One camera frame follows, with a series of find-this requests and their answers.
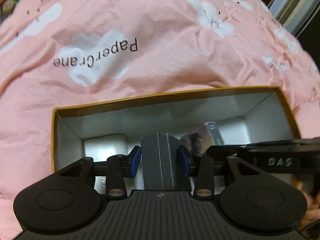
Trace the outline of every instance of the finger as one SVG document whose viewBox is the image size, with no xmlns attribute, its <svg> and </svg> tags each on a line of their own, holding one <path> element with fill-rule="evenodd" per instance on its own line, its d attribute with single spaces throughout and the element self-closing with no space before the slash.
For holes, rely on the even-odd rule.
<svg viewBox="0 0 320 240">
<path fill-rule="evenodd" d="M 312 209 L 316 209 L 319 207 L 319 204 L 315 202 L 315 200 L 313 199 L 312 196 L 310 196 L 308 194 L 308 192 L 306 192 L 304 189 L 301 190 L 302 194 L 304 195 L 304 197 L 306 198 L 307 201 L 307 209 L 308 210 L 312 210 Z"/>
<path fill-rule="evenodd" d="M 312 220 L 302 220 L 302 222 L 300 223 L 299 230 L 305 228 L 307 225 L 310 225 L 312 222 Z"/>
<path fill-rule="evenodd" d="M 318 204 L 320 204 L 320 191 L 319 191 L 318 194 L 316 195 L 315 202 L 318 203 Z"/>
<path fill-rule="evenodd" d="M 299 180 L 295 175 L 291 176 L 291 184 L 298 190 L 303 189 L 303 182 Z"/>
<path fill-rule="evenodd" d="M 302 220 L 304 221 L 304 220 L 318 220 L 318 219 L 320 219 L 320 209 L 314 209 L 314 210 L 307 210 Z"/>
</svg>

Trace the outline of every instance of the pink bedsheet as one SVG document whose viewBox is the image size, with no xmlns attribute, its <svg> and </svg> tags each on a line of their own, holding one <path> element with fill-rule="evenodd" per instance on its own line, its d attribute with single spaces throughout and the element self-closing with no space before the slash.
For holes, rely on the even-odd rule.
<svg viewBox="0 0 320 240">
<path fill-rule="evenodd" d="M 12 201 L 51 172 L 54 107 L 278 85 L 320 135 L 320 75 L 260 0 L 21 0 L 0 27 L 0 239 Z"/>
</svg>

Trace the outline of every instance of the open box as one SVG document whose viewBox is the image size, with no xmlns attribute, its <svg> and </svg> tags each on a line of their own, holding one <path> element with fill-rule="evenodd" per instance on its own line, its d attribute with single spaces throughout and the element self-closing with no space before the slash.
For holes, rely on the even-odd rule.
<svg viewBox="0 0 320 240">
<path fill-rule="evenodd" d="M 192 90 L 56 108 L 52 119 L 52 170 L 91 156 L 95 161 L 114 154 L 128 154 L 140 138 L 169 133 L 180 138 L 205 122 L 217 122 L 224 144 L 300 138 L 285 97 L 278 87 L 241 87 Z M 122 144 L 121 152 L 110 151 Z M 131 189 L 143 189 L 143 168 Z M 281 179 L 289 182 L 284 174 Z M 103 193 L 103 178 L 95 188 Z"/>
</svg>

